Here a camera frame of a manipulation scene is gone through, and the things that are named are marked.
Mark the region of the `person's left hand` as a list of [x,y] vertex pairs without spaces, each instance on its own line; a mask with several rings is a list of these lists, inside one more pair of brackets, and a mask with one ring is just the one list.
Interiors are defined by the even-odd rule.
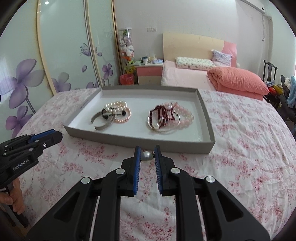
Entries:
[[12,205],[13,211],[18,215],[24,212],[25,204],[19,178],[13,181],[13,188],[10,194],[1,192],[1,204]]

